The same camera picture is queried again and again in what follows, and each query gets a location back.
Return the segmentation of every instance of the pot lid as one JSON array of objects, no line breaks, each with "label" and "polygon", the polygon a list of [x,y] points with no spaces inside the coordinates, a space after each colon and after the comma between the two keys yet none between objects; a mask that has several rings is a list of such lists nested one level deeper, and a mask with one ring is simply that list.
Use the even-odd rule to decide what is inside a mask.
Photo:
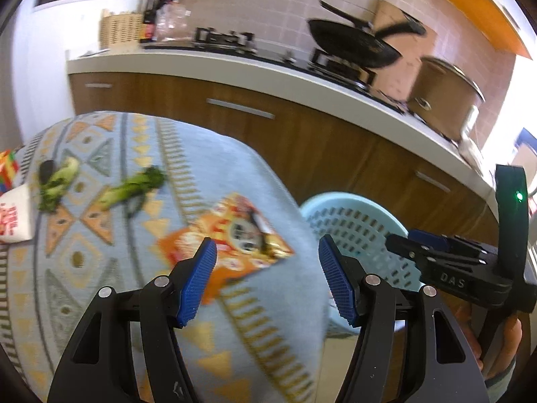
[{"label": "pot lid", "polygon": [[454,72],[460,78],[465,80],[472,88],[474,88],[474,90],[477,92],[477,94],[481,97],[482,101],[485,102],[485,97],[483,96],[483,93],[479,89],[479,86],[476,84],[476,82],[474,82],[472,79],[470,79],[463,72],[463,70],[460,69],[458,66],[455,66],[455,65],[453,65],[453,64],[451,64],[451,63],[449,63],[449,62],[447,62],[445,60],[439,59],[439,58],[434,57],[434,56],[422,56],[421,61],[436,63],[437,65],[440,65],[441,67],[443,67],[443,68],[445,68],[445,69],[447,69],[449,71]]}]

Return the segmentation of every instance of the green leafy vegetable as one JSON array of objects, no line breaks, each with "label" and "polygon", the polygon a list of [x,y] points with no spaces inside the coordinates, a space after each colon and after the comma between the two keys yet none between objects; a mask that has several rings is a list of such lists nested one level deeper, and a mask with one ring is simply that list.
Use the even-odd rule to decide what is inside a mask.
[{"label": "green leafy vegetable", "polygon": [[41,203],[39,210],[43,212],[56,212],[60,200],[67,189],[79,174],[80,162],[74,157],[67,157],[61,168],[57,170],[47,183],[41,186]]},{"label": "green leafy vegetable", "polygon": [[145,194],[152,189],[162,187],[165,180],[164,173],[158,167],[152,165],[128,178],[120,186],[106,191],[99,199],[99,204],[103,210],[106,210],[114,204],[128,200],[135,195]]}]

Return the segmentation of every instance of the white countertop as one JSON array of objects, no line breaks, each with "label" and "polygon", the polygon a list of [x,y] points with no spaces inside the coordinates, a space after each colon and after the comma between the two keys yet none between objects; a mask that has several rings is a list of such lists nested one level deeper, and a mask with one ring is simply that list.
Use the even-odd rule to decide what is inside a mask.
[{"label": "white countertop", "polygon": [[497,217],[491,177],[481,177],[457,149],[425,124],[355,91],[262,61],[191,50],[137,50],[69,60],[69,74],[136,72],[237,86],[311,107],[351,122],[411,151],[481,196]]}]

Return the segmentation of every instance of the blue gripper pad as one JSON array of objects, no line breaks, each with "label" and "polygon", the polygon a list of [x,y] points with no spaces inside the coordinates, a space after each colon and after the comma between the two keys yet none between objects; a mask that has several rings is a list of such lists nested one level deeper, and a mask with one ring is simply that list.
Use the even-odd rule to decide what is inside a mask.
[{"label": "blue gripper pad", "polygon": [[412,229],[408,232],[408,239],[431,247],[437,252],[449,253],[449,244],[443,236],[433,235],[423,230]]},{"label": "blue gripper pad", "polygon": [[197,260],[190,277],[181,290],[181,302],[177,313],[179,327],[196,316],[203,291],[207,285],[210,274],[216,265],[216,244],[213,240],[202,243],[192,259]]},{"label": "blue gripper pad", "polygon": [[319,261],[321,261],[324,277],[327,278],[339,314],[352,325],[357,317],[354,308],[354,289],[343,272],[337,255],[339,255],[337,248],[332,248],[325,238],[321,238],[319,241]]}]

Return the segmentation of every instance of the orange snack package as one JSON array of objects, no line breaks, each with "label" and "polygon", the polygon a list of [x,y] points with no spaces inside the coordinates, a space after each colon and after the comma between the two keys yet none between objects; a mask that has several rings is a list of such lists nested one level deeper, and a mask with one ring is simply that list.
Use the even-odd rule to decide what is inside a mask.
[{"label": "orange snack package", "polygon": [[248,276],[294,252],[250,200],[233,193],[192,225],[158,241],[172,265],[194,256],[206,236],[216,242],[218,257],[201,303],[210,303],[228,281]]}]

